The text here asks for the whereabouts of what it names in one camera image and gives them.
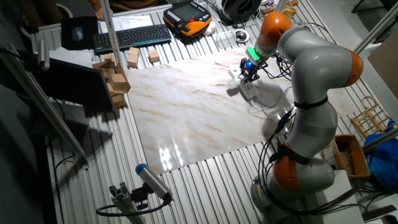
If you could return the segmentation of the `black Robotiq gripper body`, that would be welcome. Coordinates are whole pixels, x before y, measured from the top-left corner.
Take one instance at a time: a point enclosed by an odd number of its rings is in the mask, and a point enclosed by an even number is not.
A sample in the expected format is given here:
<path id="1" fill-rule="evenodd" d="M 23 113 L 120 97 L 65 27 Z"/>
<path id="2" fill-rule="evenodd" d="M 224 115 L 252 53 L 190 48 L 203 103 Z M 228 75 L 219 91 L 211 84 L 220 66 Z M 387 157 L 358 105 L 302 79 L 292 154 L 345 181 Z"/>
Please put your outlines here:
<path id="1" fill-rule="evenodd" d="M 245 77 L 251 77 L 257 74 L 258 66 L 251 62 L 248 58 L 242 58 L 239 65 L 241 75 Z"/>

